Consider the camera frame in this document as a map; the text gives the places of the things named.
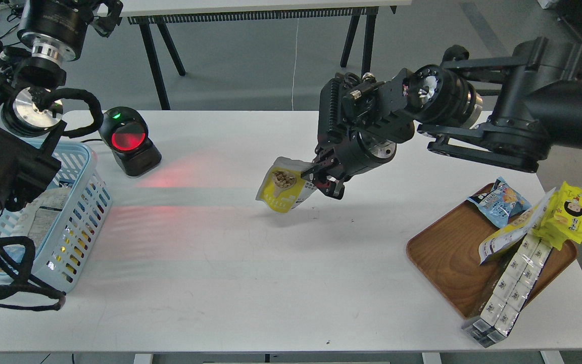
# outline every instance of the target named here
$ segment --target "snack bag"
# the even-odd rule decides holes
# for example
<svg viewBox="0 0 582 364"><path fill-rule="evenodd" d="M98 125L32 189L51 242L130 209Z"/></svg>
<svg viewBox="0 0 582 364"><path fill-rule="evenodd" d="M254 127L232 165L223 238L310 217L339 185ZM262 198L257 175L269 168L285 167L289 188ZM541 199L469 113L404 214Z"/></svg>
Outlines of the snack bag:
<svg viewBox="0 0 582 364"><path fill-rule="evenodd" d="M475 203L480 212L498 228L507 226L509 217L531 208L531 204L509 187L502 177L495 180L491 192L470 196L467 200Z"/></svg>
<svg viewBox="0 0 582 364"><path fill-rule="evenodd" d="M563 186L550 201L540 228L534 233L561 249L565 240L582 242L582 189L563 182Z"/></svg>
<svg viewBox="0 0 582 364"><path fill-rule="evenodd" d="M530 207L507 226L489 235L478 248L480 264L500 256L529 231L538 228L555 191L556 189L552 189L536 206Z"/></svg>
<svg viewBox="0 0 582 364"><path fill-rule="evenodd" d="M312 166L313 163L277 157L257 191L256 200L263 201L273 211L289 212L316 190L314 184L300 178Z"/></svg>

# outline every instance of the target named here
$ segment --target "desk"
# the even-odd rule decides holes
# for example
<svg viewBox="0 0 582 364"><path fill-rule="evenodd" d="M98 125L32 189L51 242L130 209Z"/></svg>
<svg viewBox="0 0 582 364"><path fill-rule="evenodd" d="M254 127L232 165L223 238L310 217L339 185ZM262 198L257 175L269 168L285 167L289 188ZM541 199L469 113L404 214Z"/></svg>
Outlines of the desk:
<svg viewBox="0 0 582 364"><path fill-rule="evenodd" d="M370 71L378 7L389 5L395 11L397 5L409 5L411 2L412 0L249 0L247 2L232 2L231 0L193 0L189 2L181 2L180 0L163 2L123 0L121 15L127 17L130 24L139 25L161 109L170 110L168 93L163 82L150 24L156 24L159 28L176 71L180 76L184 76L185 68L166 23L351 16L340 62L341 67L346 67L358 21L360 16L366 16L361 72L363 74Z"/></svg>
<svg viewBox="0 0 582 364"><path fill-rule="evenodd" d="M317 111L142 114L162 164L127 178L90 143L114 206L62 310L0 309L0 352L483 350L406 244L497 176L538 200L536 175L436 155L416 135L343 200L316 193L277 214L256 191L279 155L313 157ZM491 347L563 349L582 349L577 262Z"/></svg>

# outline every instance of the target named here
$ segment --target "cartoon face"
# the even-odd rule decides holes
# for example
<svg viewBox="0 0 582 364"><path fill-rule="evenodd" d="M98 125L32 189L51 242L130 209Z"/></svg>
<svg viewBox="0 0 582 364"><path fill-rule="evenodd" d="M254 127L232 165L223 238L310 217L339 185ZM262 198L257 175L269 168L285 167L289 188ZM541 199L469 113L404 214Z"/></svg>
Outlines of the cartoon face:
<svg viewBox="0 0 582 364"><path fill-rule="evenodd" d="M580 212L580 210L582 210L582 207L580 207L578 203L570 202L567 204L567 209L572 210L573 212Z"/></svg>
<svg viewBox="0 0 582 364"><path fill-rule="evenodd" d="M578 200L565 201L563 206L565 211L574 217L582 215L582 207L579 205Z"/></svg>

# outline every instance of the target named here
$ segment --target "stacked boxes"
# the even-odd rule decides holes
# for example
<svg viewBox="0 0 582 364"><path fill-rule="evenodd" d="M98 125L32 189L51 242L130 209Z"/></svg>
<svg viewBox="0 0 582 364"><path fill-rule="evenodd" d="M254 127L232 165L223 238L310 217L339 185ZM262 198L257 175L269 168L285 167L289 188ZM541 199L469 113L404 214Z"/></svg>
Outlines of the stacked boxes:
<svg viewBox="0 0 582 364"><path fill-rule="evenodd" d="M527 234L517 250L514 247L506 253L489 279L474 316L462 325L462 330L485 348L506 339L551 249L540 238Z"/></svg>

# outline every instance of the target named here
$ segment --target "black robotic arm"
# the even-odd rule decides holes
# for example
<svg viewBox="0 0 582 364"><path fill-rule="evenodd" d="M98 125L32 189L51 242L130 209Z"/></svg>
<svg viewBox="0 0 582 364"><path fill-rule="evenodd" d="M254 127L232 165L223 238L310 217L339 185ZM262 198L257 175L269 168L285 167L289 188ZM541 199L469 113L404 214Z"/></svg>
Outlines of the black robotic arm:
<svg viewBox="0 0 582 364"><path fill-rule="evenodd" d="M487 122L472 129L482 97L471 81L502 85ZM536 172L552 145L582 149L582 45L538 39L511 57L469 59L449 48L439 65L402 69L386 82L337 74L321 92L316 165L303 177L341 199L344 182L389 162L416 131L428 150L523 172ZM483 148L450 145L457 139Z"/></svg>

